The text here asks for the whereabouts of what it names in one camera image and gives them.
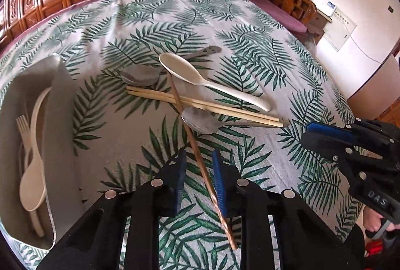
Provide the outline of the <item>person's right hand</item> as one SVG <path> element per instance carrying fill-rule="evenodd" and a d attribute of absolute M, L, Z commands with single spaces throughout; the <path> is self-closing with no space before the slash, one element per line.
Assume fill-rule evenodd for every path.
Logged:
<path fill-rule="evenodd" d="M 365 206 L 363 210 L 363 226 L 370 232 L 376 232 L 381 227 L 383 216 Z"/>

